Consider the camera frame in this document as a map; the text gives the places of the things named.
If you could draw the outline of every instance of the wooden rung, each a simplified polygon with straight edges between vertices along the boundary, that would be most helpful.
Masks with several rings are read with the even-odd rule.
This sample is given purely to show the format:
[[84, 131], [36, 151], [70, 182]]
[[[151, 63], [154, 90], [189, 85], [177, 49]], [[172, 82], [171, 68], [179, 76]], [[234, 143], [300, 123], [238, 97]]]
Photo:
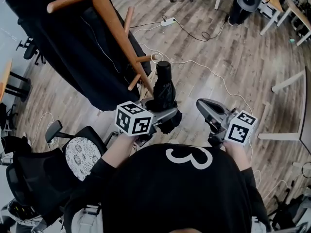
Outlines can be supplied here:
[[136, 62], [147, 62], [147, 61], [151, 61], [151, 60], [152, 60], [151, 55], [136, 58]]
[[131, 25], [131, 20], [134, 14], [134, 7], [128, 7], [126, 18], [125, 18], [125, 23], [124, 23], [124, 30], [126, 35], [128, 35], [130, 31], [130, 25]]
[[84, 1], [84, 0], [56, 0], [48, 4], [47, 11], [48, 13], [53, 13], [56, 10], [59, 10], [61, 8], [67, 7], [69, 5], [72, 5], [80, 1]]
[[132, 82], [130, 83], [130, 85], [128, 86], [128, 90], [131, 91], [134, 89], [135, 85], [137, 84], [138, 80], [140, 79], [141, 75], [140, 74], [137, 74], [135, 76], [135, 78], [132, 80]]

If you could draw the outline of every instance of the black t-shirt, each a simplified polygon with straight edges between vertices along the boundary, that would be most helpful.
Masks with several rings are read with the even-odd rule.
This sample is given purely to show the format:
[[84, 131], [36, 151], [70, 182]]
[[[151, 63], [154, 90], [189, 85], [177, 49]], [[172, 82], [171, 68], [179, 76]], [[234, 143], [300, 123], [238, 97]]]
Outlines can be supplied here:
[[151, 145], [118, 169], [100, 159], [71, 199], [101, 201], [105, 233], [249, 233], [252, 216], [269, 229], [252, 169], [213, 148]]

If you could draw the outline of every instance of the wooden desk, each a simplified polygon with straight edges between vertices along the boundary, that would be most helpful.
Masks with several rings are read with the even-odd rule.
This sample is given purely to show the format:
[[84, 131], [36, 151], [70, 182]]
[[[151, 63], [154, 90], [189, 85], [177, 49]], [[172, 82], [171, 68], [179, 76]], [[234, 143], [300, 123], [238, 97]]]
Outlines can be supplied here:
[[260, 31], [260, 35], [263, 35], [266, 33], [268, 28], [272, 25], [272, 23], [277, 19], [278, 15], [283, 12], [282, 6], [280, 4], [279, 0], [266, 0], [269, 1], [269, 4], [273, 6], [273, 8], [276, 10], [271, 17], [270, 21], [267, 23], [267, 25]]
[[[27, 99], [29, 92], [30, 92], [30, 87], [31, 87], [30, 79], [25, 79], [24, 77], [21, 77], [17, 75], [16, 73], [11, 72], [11, 68], [12, 68], [12, 60], [6, 63], [5, 70], [2, 73], [2, 77], [0, 81], [0, 102], [3, 99], [4, 93], [8, 93], [16, 97], [20, 97], [20, 100], [24, 102]], [[8, 84], [10, 75], [12, 77], [15, 77], [17, 79], [24, 81], [22, 89]]]
[[300, 141], [311, 154], [311, 92], [309, 92], [311, 91], [311, 72], [305, 67], [305, 70], [273, 86], [272, 91], [277, 92], [291, 85], [301, 77], [303, 78], [303, 101], [298, 132], [261, 133], [258, 135], [258, 138], [265, 140]]
[[303, 22], [303, 24], [308, 28], [309, 32], [304, 35], [300, 41], [297, 42], [297, 46], [299, 46], [301, 43], [303, 43], [310, 35], [311, 35], [311, 24], [309, 20], [306, 18], [306, 16], [297, 8], [297, 6], [294, 4], [292, 0], [285, 0], [288, 4], [288, 9], [280, 19], [280, 21], [277, 23], [277, 26], [279, 27], [281, 23], [284, 21], [284, 19], [289, 15], [290, 12], [294, 12], [294, 14]]

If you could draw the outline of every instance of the white wall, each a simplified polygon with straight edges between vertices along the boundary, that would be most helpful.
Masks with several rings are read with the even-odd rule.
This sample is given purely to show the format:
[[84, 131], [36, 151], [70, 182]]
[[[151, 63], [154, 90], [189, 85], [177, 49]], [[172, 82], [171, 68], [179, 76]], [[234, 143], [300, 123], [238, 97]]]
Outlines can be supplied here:
[[[24, 76], [30, 61], [23, 58], [26, 49], [19, 48], [15, 51], [20, 41], [24, 42], [27, 35], [21, 26], [17, 24], [17, 16], [9, 8], [4, 0], [0, 0], [0, 78], [5, 68], [5, 64], [10, 59], [12, 62], [12, 71], [20, 76]], [[10, 77], [9, 84], [19, 87], [20, 80]], [[11, 108], [15, 96], [4, 94], [2, 102]]]

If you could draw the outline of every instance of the number 3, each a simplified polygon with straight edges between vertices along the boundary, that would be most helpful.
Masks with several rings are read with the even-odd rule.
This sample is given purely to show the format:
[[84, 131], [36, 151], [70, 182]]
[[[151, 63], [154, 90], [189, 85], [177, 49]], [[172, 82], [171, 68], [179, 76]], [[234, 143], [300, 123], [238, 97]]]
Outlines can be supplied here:
[[210, 164], [212, 164], [213, 162], [213, 156], [211, 155], [211, 153], [209, 151], [207, 151], [206, 149], [202, 148], [202, 147], [195, 147], [195, 146], [192, 146], [192, 148], [197, 148], [199, 150], [201, 150], [204, 154], [206, 154], [207, 156], [207, 161], [204, 163], [204, 164], [200, 164], [198, 163], [195, 158], [193, 157], [192, 154], [189, 154], [188, 156], [186, 157], [183, 157], [183, 158], [176, 158], [174, 156], [172, 156], [172, 152], [174, 151], [173, 149], [168, 149], [165, 151], [166, 153], [166, 156], [167, 158], [171, 161], [171, 162], [174, 162], [174, 163], [177, 163], [177, 164], [181, 164], [181, 163], [185, 163], [187, 161], [191, 161], [191, 163], [193, 164], [193, 166], [196, 168], [196, 169], [199, 169], [199, 170], [202, 170], [202, 169], [205, 169], [207, 167], [210, 166]]

